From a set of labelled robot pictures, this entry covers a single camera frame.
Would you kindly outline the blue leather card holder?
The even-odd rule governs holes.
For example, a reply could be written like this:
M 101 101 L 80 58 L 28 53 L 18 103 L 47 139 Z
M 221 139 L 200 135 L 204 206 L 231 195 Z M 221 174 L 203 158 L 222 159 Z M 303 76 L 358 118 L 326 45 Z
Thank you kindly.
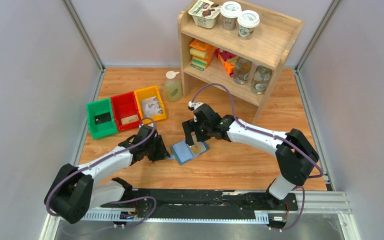
M 170 147 L 170 149 L 171 149 L 172 154 L 170 155 L 170 158 L 168 158 L 167 160 L 176 160 L 179 165 L 183 165 L 183 164 L 199 157 L 203 153 L 207 152 L 210 149 L 210 147 L 207 151 L 203 152 L 200 155 L 193 155 L 191 153 L 190 147 L 186 144 L 185 140 L 182 140 L 182 141 L 172 145 Z

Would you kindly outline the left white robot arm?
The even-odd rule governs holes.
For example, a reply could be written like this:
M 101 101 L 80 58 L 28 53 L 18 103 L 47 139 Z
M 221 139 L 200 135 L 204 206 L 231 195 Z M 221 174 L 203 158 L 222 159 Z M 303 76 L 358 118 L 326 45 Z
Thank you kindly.
M 158 131 L 150 125 L 142 125 L 137 134 L 103 156 L 79 166 L 63 165 L 44 198 L 46 210 L 50 215 L 74 224 L 88 210 L 104 204 L 115 202 L 120 207 L 128 207 L 133 201 L 132 186 L 119 177 L 105 184 L 102 181 L 144 158 L 155 162 L 169 157 Z

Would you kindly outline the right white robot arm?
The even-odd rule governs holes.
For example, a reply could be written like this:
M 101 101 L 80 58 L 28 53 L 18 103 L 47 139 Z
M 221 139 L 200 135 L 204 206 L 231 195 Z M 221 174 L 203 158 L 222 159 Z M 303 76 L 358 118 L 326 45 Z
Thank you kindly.
M 205 142 L 211 138 L 241 143 L 276 157 L 280 175 L 269 185 L 266 205 L 279 209 L 295 187 L 303 186 L 320 157 L 305 135 L 293 128 L 289 132 L 273 131 L 249 124 L 233 115 L 221 117 L 208 104 L 188 103 L 193 118 L 182 123 L 185 142 Z

